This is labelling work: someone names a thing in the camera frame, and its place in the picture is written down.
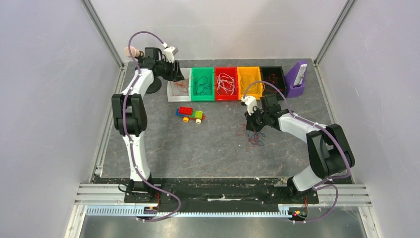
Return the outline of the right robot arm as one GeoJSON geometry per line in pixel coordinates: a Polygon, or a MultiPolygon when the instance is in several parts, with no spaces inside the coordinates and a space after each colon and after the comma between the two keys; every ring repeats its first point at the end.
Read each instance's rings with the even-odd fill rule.
{"type": "Polygon", "coordinates": [[[290,201],[301,201],[307,191],[330,179],[349,176],[355,158],[340,125],[318,124],[283,110],[275,95],[263,96],[261,107],[253,96],[242,98],[241,104],[246,107],[247,130],[259,132],[270,126],[306,143],[310,164],[288,179],[286,196],[290,201]]]}

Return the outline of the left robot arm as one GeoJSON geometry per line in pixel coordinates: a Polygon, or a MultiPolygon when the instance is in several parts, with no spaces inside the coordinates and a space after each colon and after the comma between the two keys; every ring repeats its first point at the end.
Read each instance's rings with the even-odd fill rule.
{"type": "Polygon", "coordinates": [[[182,81],[179,61],[175,60],[176,47],[163,49],[146,47],[143,51],[133,46],[124,49],[137,68],[129,85],[111,98],[113,123],[127,148],[130,180],[123,190],[126,203],[153,202],[158,190],[152,186],[151,171],[146,159],[145,131],[148,125],[144,96],[160,90],[161,80],[182,81]]]}

